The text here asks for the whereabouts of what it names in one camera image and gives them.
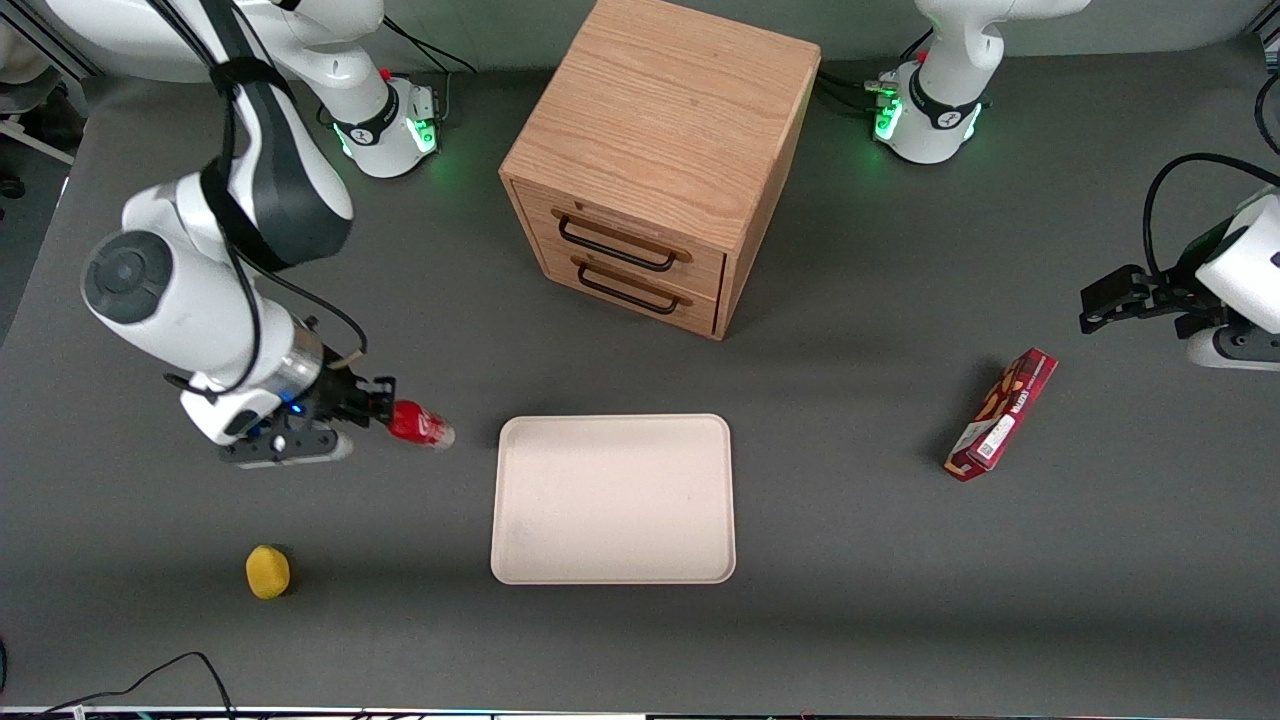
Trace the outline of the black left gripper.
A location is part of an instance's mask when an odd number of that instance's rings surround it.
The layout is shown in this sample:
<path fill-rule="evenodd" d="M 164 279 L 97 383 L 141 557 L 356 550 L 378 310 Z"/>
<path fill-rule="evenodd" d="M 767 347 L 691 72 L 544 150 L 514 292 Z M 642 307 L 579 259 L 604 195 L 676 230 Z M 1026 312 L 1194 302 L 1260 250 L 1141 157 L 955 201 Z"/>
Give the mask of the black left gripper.
<path fill-rule="evenodd" d="M 1110 323 L 1174 316 L 1179 340 L 1217 328 L 1217 306 L 1179 286 L 1161 286 L 1137 264 L 1123 265 L 1080 291 L 1079 328 L 1092 334 Z"/>

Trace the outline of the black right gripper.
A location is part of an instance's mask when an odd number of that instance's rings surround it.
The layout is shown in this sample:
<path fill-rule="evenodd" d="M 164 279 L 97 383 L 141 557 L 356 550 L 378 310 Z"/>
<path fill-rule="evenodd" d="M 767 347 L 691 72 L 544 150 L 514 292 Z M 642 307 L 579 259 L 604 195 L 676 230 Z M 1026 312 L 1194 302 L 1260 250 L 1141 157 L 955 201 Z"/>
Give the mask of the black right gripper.
<path fill-rule="evenodd" d="M 362 428 L 372 423 L 387 427 L 394 419 L 396 391 L 393 375 L 365 378 L 351 369 L 321 369 L 316 380 L 300 396 L 300 418 Z M 358 407 L 358 404 L 375 405 Z"/>

